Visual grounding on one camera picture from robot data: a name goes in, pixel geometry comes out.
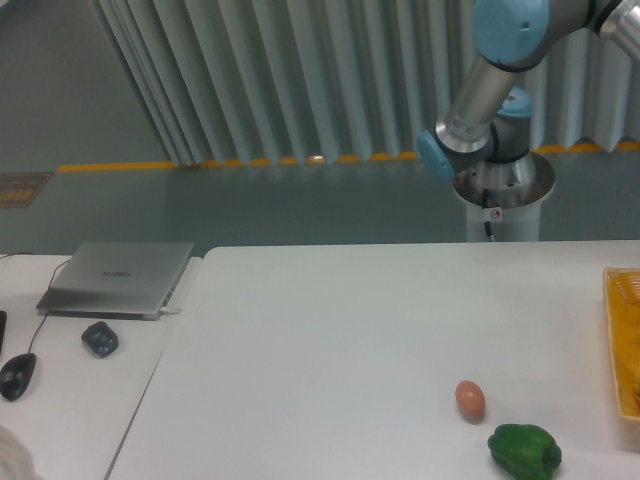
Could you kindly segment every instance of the silver laptop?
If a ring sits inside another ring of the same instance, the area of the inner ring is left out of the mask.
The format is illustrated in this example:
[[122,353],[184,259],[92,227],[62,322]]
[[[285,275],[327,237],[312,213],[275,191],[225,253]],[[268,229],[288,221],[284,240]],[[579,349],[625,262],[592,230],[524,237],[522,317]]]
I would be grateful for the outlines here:
[[155,320],[193,243],[83,243],[37,305],[41,314]]

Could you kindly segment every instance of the computer mouse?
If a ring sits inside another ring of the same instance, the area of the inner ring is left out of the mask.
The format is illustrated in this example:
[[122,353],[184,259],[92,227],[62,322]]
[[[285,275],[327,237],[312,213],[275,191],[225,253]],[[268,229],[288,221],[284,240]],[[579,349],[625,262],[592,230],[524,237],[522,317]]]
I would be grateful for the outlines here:
[[29,386],[35,368],[35,353],[13,357],[0,370],[0,394],[10,402],[19,399]]
[[104,358],[118,348],[118,335],[105,322],[98,322],[87,328],[82,341],[100,358]]

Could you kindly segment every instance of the brown egg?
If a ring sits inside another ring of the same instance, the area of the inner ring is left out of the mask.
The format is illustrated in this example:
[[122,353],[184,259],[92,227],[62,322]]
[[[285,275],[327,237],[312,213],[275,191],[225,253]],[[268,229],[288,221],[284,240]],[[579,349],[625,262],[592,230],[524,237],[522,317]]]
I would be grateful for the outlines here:
[[456,387],[456,402],[470,420],[480,420],[484,416],[484,393],[475,383],[469,380],[460,382]]

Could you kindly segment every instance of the orange basket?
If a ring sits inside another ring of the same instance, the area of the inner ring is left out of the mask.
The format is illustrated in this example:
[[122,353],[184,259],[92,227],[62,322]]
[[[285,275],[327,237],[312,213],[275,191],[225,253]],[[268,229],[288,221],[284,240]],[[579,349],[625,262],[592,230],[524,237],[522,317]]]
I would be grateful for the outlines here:
[[605,269],[604,300],[618,413],[640,421],[640,269]]

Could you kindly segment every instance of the cable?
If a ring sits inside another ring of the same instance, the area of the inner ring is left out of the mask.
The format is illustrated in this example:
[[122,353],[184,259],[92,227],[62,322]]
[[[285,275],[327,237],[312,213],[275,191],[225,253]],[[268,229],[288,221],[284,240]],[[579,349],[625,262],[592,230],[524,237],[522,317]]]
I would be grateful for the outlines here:
[[7,257],[13,257],[14,255],[33,255],[33,253],[31,252],[16,252],[16,253],[10,253],[8,255],[3,255],[0,257],[0,260],[2,260],[3,258],[7,258]]
[[[482,191],[482,210],[486,210],[489,208],[489,190],[486,188]],[[487,220],[484,222],[484,231],[487,232],[487,237],[491,239],[492,242],[495,243],[496,238],[493,236],[493,229],[491,228],[491,221]]]
[[[64,265],[66,265],[67,263],[69,263],[69,260],[66,260],[64,262],[62,262],[60,265],[58,265],[56,267],[56,269],[53,271],[53,275],[51,275],[51,280],[49,280],[49,285],[47,286],[47,290],[49,290],[49,288],[51,288],[51,284],[53,283],[53,279],[56,278],[56,273],[58,273],[58,270],[60,270]],[[44,318],[42,319],[42,321],[40,322],[40,325],[38,326],[38,328],[36,329],[36,333],[33,334],[33,337],[31,337],[31,343],[29,344],[29,350],[27,351],[27,353],[31,353],[31,348],[33,347],[33,342],[36,339],[36,336],[38,335],[38,332],[40,331],[40,329],[42,328],[42,326],[44,325],[45,320],[49,318],[49,314],[47,313]]]

